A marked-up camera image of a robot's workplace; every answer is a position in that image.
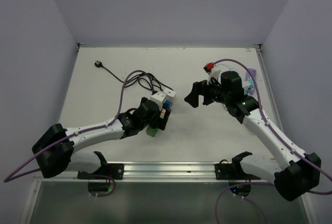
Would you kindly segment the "pink cube adapter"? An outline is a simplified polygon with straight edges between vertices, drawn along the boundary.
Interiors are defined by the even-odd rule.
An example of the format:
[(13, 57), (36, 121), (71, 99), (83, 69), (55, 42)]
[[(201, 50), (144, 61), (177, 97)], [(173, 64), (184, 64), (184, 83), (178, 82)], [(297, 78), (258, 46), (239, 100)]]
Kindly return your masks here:
[(160, 112), (160, 119), (164, 119), (165, 115), (166, 115), (166, 109), (162, 108), (161, 112)]

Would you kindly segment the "green power strip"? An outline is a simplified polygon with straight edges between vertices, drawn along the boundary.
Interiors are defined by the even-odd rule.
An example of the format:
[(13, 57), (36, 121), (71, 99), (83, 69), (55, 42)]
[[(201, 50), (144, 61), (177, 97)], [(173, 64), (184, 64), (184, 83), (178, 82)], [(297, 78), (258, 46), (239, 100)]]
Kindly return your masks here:
[(152, 127), (148, 127), (146, 129), (146, 134), (151, 136), (151, 137), (155, 137), (156, 134), (158, 133), (159, 129), (158, 128), (152, 128)]

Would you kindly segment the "blue cube adapter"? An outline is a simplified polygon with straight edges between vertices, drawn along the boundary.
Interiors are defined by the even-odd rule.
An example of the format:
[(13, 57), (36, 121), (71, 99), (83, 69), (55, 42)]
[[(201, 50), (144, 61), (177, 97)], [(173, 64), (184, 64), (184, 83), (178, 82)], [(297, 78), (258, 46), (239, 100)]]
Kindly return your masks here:
[(172, 105), (173, 105), (173, 102), (171, 102), (169, 100), (166, 100), (163, 104), (163, 108), (164, 109), (171, 109)]

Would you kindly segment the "white charger plug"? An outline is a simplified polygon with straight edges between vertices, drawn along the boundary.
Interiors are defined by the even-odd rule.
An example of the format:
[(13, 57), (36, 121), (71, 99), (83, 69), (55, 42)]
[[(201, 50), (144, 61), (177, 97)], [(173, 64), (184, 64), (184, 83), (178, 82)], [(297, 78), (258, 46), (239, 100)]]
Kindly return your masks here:
[(176, 96), (176, 92), (168, 88), (165, 88), (163, 91), (166, 94), (166, 100), (168, 102), (173, 103)]

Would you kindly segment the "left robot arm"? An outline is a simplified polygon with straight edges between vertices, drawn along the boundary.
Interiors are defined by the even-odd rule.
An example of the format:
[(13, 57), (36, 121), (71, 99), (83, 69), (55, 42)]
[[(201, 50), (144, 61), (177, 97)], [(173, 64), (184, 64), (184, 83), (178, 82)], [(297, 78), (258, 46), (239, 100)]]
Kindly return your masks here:
[(64, 171), (85, 172), (98, 179), (109, 175), (102, 153), (84, 153), (83, 149), (135, 136), (144, 129), (165, 130), (172, 105), (172, 100), (143, 97), (138, 108), (115, 119), (81, 128), (52, 125), (32, 148), (43, 177), (53, 178)]

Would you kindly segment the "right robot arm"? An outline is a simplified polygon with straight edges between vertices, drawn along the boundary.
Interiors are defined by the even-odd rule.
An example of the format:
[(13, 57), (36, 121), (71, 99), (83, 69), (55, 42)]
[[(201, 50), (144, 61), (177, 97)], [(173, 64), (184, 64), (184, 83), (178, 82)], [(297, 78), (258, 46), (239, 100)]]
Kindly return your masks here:
[(253, 175), (273, 184), (287, 201), (293, 201), (309, 192), (320, 182), (321, 159), (308, 154), (278, 129), (260, 109), (259, 102), (246, 95), (237, 72), (223, 72), (219, 79), (194, 82), (191, 92), (184, 98), (193, 108), (203, 104), (222, 103), (227, 112), (254, 133), (271, 152), (276, 163), (245, 151), (232, 158), (228, 172), (235, 178)]

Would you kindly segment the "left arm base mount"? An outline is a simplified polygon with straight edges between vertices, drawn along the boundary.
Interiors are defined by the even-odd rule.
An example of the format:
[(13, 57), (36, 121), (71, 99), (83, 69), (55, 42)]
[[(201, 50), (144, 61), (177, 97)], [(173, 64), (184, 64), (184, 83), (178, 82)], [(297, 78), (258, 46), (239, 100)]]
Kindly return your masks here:
[(93, 172), (79, 171), (78, 179), (101, 179), (100, 176), (109, 176), (115, 180), (122, 180), (125, 165), (123, 163), (115, 162), (109, 163), (99, 151), (94, 151), (94, 155), (98, 158), (97, 165), (99, 167)]

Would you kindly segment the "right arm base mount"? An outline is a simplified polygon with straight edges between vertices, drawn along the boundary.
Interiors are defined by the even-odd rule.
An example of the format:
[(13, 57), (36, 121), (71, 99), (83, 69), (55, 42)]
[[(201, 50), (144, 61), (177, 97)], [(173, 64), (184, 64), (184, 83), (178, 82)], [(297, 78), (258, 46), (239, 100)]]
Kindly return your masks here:
[(222, 159), (219, 163), (214, 164), (216, 180), (260, 180), (259, 177), (247, 174), (240, 166), (240, 162), (253, 154), (249, 151), (242, 152), (228, 162)]

